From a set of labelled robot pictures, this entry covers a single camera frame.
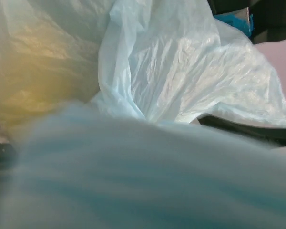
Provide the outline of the light blue plastic bag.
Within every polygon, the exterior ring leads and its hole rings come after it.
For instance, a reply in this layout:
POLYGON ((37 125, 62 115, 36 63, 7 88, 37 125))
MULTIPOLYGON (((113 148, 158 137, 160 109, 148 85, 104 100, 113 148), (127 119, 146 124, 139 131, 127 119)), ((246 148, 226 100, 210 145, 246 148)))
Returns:
POLYGON ((0 0, 9 37, 97 49, 98 92, 3 132, 0 229, 286 229, 286 153, 198 123, 286 128, 274 67, 205 0, 0 0))

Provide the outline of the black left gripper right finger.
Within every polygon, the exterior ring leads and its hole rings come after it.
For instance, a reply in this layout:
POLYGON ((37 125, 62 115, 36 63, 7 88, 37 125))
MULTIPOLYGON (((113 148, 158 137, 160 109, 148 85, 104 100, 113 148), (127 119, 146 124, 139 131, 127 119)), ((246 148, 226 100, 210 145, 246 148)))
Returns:
POLYGON ((270 128, 245 125, 222 119, 210 114, 198 118, 198 122, 204 126, 247 136, 249 138, 263 142, 269 142, 277 146, 286 146, 286 128, 270 128))

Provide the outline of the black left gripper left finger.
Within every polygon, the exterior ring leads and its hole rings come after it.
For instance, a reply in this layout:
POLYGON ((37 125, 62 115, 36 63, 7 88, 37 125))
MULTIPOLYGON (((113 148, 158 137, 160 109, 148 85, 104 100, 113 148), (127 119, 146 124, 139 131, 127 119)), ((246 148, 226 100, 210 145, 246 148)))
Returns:
POLYGON ((11 144, 0 144, 0 169, 13 166, 17 158, 17 152, 11 144))

